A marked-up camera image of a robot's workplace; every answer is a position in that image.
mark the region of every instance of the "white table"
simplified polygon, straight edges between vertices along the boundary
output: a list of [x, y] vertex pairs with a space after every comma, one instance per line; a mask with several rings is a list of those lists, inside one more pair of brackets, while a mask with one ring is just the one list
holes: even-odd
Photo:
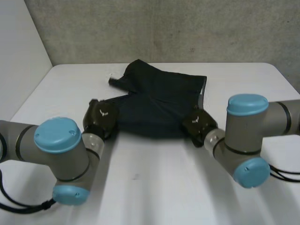
[[[172, 72], [208, 77], [204, 108], [225, 128], [230, 96], [257, 93], [269, 101], [300, 96], [275, 69], [264, 63], [154, 63]], [[66, 116], [82, 130], [92, 98], [125, 94], [108, 85], [127, 64], [59, 65], [51, 69], [13, 117], [40, 124]], [[262, 155], [282, 169], [300, 171], [300, 139], [264, 139]], [[0, 165], [4, 185], [16, 200], [34, 204], [51, 198], [55, 178], [42, 165], [8, 161]], [[8, 202], [1, 197], [2, 203]], [[270, 178], [243, 189], [189, 140], [150, 141], [120, 133], [107, 142], [89, 200], [80, 207], [54, 205], [22, 216], [0, 211], [3, 225], [297, 225], [300, 184]]]

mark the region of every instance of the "white wall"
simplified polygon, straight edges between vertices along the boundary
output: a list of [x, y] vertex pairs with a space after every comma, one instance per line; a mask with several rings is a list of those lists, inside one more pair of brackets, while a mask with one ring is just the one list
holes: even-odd
[[0, 120], [10, 120], [52, 68], [23, 0], [0, 0]]

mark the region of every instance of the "light blue joint cap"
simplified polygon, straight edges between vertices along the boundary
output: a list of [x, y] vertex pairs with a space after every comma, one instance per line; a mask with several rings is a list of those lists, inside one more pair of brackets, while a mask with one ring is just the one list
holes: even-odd
[[59, 154], [75, 148], [81, 131], [74, 120], [53, 118], [42, 123], [34, 133], [35, 144], [44, 152]]
[[255, 157], [239, 165], [233, 179], [244, 188], [255, 188], [263, 184], [270, 176], [270, 166], [261, 157]]
[[90, 192], [84, 188], [71, 185], [56, 185], [53, 188], [52, 198], [64, 205], [81, 205], [89, 197]]
[[228, 100], [227, 112], [234, 116], [249, 116], [265, 111], [268, 106], [269, 102], [264, 96], [240, 94]]

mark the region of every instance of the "black cable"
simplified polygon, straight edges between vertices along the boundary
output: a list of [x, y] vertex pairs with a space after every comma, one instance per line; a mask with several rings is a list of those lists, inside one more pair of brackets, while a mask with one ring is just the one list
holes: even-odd
[[286, 171], [286, 170], [280, 170], [280, 169], [277, 169], [276, 167], [270, 165], [270, 168], [272, 169], [275, 169], [279, 172], [282, 172], [282, 173], [287, 173], [287, 174], [294, 174], [294, 175], [300, 175], [300, 172], [290, 172], [290, 171]]
[[18, 213], [18, 214], [31, 214], [31, 213], [35, 213], [35, 212], [39, 212], [42, 210], [47, 210], [48, 208], [50, 208], [55, 201], [53, 199], [49, 200], [49, 201], [45, 201], [40, 205], [26, 205], [23, 203], [19, 203], [17, 201], [15, 201], [14, 199], [12, 199], [5, 191], [4, 187], [3, 187], [3, 181], [2, 181], [2, 171], [0, 170], [0, 191], [1, 193], [12, 203], [25, 207], [23, 209], [18, 209], [18, 208], [13, 208], [7, 205], [4, 205], [2, 203], [0, 203], [0, 209], [3, 209], [5, 211], [9, 211], [12, 213]]
[[26, 205], [26, 204], [22, 204], [22, 203], [19, 203], [17, 201], [15, 201], [14, 199], [12, 199], [7, 193], [6, 191], [4, 190], [4, 187], [3, 187], [3, 180], [2, 180], [2, 171], [0, 170], [0, 191], [2, 192], [2, 194], [4, 195], [4, 197], [6, 197], [10, 202], [16, 204], [16, 205], [19, 205], [19, 206], [22, 206], [22, 207], [36, 207], [38, 205]]
[[273, 174], [273, 173], [270, 173], [272, 177], [278, 179], [278, 180], [283, 180], [283, 181], [286, 181], [286, 182], [291, 182], [291, 183], [300, 183], [300, 180], [296, 180], [296, 179], [292, 179], [292, 178], [288, 178], [286, 176], [284, 176], [282, 173], [287, 173], [287, 174], [294, 174], [294, 175], [298, 175], [300, 173], [298, 172], [289, 172], [289, 171], [284, 171], [284, 170], [280, 170], [280, 169], [277, 169], [276, 167], [270, 165], [270, 169], [275, 172], [276, 174]]

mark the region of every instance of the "concrete wall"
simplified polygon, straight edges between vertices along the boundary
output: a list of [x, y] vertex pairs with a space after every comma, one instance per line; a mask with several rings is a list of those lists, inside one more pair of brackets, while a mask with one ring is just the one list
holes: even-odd
[[300, 0], [25, 0], [53, 65], [267, 62], [300, 91]]

